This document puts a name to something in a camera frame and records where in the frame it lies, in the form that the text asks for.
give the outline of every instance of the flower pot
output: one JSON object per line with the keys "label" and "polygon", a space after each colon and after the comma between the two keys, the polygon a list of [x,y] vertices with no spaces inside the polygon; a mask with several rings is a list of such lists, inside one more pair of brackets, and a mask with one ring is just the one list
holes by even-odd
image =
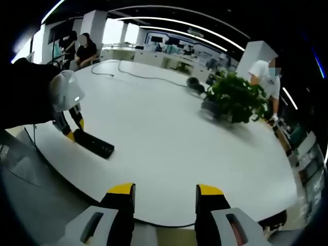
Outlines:
{"label": "flower pot", "polygon": [[208,114],[212,115],[213,118],[218,118],[220,116],[220,110],[217,103],[205,100],[201,104],[201,108],[205,110]]}

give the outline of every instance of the black device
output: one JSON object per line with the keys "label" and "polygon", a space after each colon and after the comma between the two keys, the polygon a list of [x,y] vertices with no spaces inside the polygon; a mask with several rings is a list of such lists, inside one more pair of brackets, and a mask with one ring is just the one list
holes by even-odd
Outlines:
{"label": "black device", "polygon": [[163,38],[162,37],[157,37],[157,36],[152,36],[151,42],[162,43]]}
{"label": "black device", "polygon": [[96,138],[81,129],[76,129],[73,134],[75,141],[79,145],[83,146],[87,150],[90,150],[91,152],[95,153],[96,155],[99,155],[104,159],[108,159],[114,152],[115,147],[113,145],[102,141],[99,138]]}

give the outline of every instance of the office desk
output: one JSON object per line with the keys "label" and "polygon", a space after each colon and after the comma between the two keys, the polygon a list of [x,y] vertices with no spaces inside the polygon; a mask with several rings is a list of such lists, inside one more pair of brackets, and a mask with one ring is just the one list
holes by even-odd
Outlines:
{"label": "office desk", "polygon": [[[164,226],[195,222],[196,185],[216,186],[232,207],[255,221],[297,201],[288,159],[272,130],[260,122],[226,126],[206,120],[202,99],[186,88],[141,79],[118,63],[76,72],[85,131],[115,145],[105,160],[64,137],[51,122],[37,125],[36,144],[61,175],[97,201],[125,182],[136,184],[135,218]],[[169,70],[122,61],[121,69],[185,85]],[[65,113],[74,130],[74,122]],[[27,126],[30,135],[31,126]]]}
{"label": "office desk", "polygon": [[210,71],[206,66],[199,64],[197,59],[190,56],[137,50],[131,47],[105,47],[101,52],[101,56],[102,60],[127,60],[169,70],[175,68],[178,63],[184,63],[191,67],[189,76],[195,77],[203,83],[210,75]]}

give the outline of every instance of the face mask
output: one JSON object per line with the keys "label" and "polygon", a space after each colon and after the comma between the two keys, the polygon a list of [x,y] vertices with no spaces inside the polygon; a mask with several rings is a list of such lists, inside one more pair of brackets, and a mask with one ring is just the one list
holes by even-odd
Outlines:
{"label": "face mask", "polygon": [[269,68],[269,75],[271,77],[275,77],[276,76],[276,68]]}

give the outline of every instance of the black cable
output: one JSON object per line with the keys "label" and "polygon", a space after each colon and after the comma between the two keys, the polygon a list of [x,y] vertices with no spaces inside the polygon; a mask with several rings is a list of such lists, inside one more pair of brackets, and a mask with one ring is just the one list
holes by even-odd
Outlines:
{"label": "black cable", "polygon": [[151,225],[151,226],[154,226],[154,227],[162,227],[162,228],[186,228],[186,227],[191,227],[191,226],[194,226],[195,223],[191,223],[191,224],[186,224],[186,225],[160,225],[160,224],[154,224],[154,223],[151,223],[151,222],[147,222],[147,221],[144,221],[144,220],[141,220],[141,219],[136,219],[134,218],[134,221],[135,222],[138,222],[138,223],[141,223],[141,224],[148,224],[148,225]]}
{"label": "black cable", "polygon": [[131,76],[133,76],[133,77],[144,78],[144,79],[158,79],[158,80],[163,80],[163,81],[169,82],[169,83],[174,84],[174,85],[176,85],[176,86],[187,87],[187,86],[185,86],[185,85],[180,85],[180,84],[177,84],[177,83],[175,83],[175,82],[173,82],[173,81],[170,81],[170,80],[167,80],[167,79],[164,79],[164,78],[157,78],[157,77],[143,77],[143,76],[135,75],[135,74],[132,74],[132,73],[129,73],[129,72],[123,71],[123,70],[120,68],[120,65],[121,65],[121,61],[119,61],[118,66],[117,66],[117,69],[119,70],[119,72],[129,74],[129,75],[131,75]]}
{"label": "black cable", "polygon": [[36,146],[36,141],[35,141],[35,129],[36,129],[36,125],[33,125],[33,138],[34,138],[34,145]]}
{"label": "black cable", "polygon": [[[164,78],[157,78],[157,77],[143,77],[143,76],[139,76],[139,75],[135,75],[135,74],[129,73],[129,72],[127,72],[127,71],[123,71],[123,70],[120,68],[121,60],[110,60],[110,61],[106,61],[105,63],[108,63],[108,62],[118,63],[117,69],[119,70],[119,72],[129,74],[129,75],[131,75],[131,76],[133,76],[133,77],[143,78],[143,79],[158,79],[158,80],[163,80],[163,81],[169,82],[169,83],[174,84],[174,85],[176,85],[176,86],[185,87],[185,88],[187,87],[187,86],[185,86],[185,85],[180,85],[180,84],[178,84],[178,83],[175,83],[175,82],[173,82],[173,81],[170,81],[170,80],[167,80],[167,79],[164,79]],[[91,73],[92,73],[92,74],[95,74],[95,75],[107,75],[107,76],[114,77],[114,74],[110,74],[110,73],[95,73],[95,72],[93,71],[93,69],[94,69],[95,67],[97,67],[97,66],[99,66],[99,65],[101,65],[101,64],[103,64],[103,63],[99,63],[99,64],[96,64],[95,66],[93,66],[92,69],[91,69]]]}
{"label": "black cable", "polygon": [[95,74],[95,75],[107,75],[107,76],[114,77],[114,74],[110,74],[110,73],[95,73],[95,72],[93,71],[93,69],[94,69],[95,67],[99,66],[99,65],[104,64],[104,63],[117,63],[117,62],[118,62],[118,60],[109,60],[109,61],[106,61],[106,62],[98,63],[98,64],[94,65],[94,66],[91,68],[91,73],[92,73],[92,74]]}
{"label": "black cable", "polygon": [[24,130],[25,130],[25,132],[27,133],[27,135],[28,135],[28,137],[29,137],[29,139],[30,139],[30,141],[31,141],[31,144],[34,146],[34,147],[36,147],[36,144],[35,144],[35,142],[33,142],[33,140],[32,140],[32,138],[30,137],[30,134],[28,133],[28,131],[26,130],[26,128],[24,127]]}

